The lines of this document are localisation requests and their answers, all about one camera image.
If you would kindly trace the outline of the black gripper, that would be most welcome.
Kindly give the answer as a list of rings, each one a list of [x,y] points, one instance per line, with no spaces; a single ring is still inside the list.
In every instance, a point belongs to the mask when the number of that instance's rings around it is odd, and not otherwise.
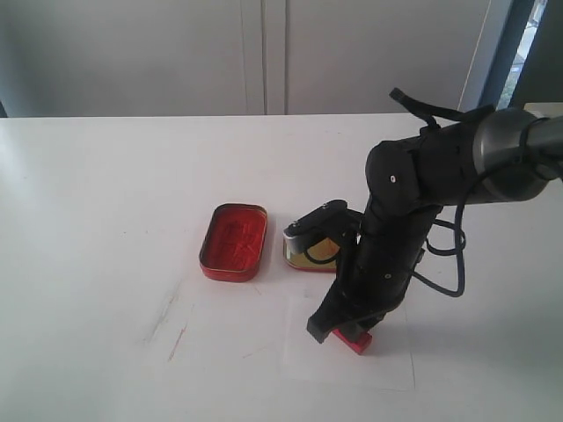
[[[342,325],[348,324],[349,334],[362,334],[382,322],[404,299],[424,241],[423,234],[402,229],[363,236],[339,262],[335,281],[307,320],[307,332],[323,343]]]

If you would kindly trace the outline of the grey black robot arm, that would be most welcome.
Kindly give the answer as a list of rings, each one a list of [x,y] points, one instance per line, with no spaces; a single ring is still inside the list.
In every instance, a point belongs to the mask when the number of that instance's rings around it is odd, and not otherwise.
[[[379,143],[365,174],[369,200],[362,212],[333,200],[312,223],[340,247],[335,281],[307,322],[318,342],[332,331],[355,342],[402,303],[445,207],[456,209],[450,254],[463,267],[466,206],[530,200],[561,178],[562,120],[505,109],[426,127],[413,138]]]

